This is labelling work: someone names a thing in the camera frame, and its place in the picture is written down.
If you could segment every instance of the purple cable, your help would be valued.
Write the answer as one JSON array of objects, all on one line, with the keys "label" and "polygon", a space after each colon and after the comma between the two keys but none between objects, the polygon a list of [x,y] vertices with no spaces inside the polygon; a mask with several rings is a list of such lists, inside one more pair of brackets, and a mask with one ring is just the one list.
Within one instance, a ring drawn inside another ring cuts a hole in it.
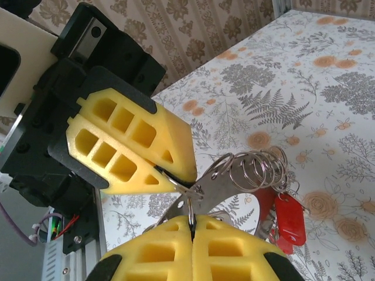
[{"label": "purple cable", "polygon": [[[37,243],[33,242],[32,240],[29,239],[29,237],[27,237],[21,229],[19,229],[19,227],[15,224],[15,222],[12,220],[12,218],[9,216],[9,214],[6,212],[6,210],[4,209],[3,205],[1,204],[0,202],[0,212],[4,215],[5,217],[5,220],[11,225],[11,227],[13,228],[13,230],[17,233],[17,235],[22,239],[24,240],[27,244],[29,244],[30,246],[32,247],[35,247]],[[48,214],[48,215],[45,215],[42,220],[40,221],[39,224],[41,224],[44,220],[50,218],[50,217],[59,217],[59,218],[62,218],[62,215],[61,214],[58,214],[58,213],[51,213],[51,214]]]}]

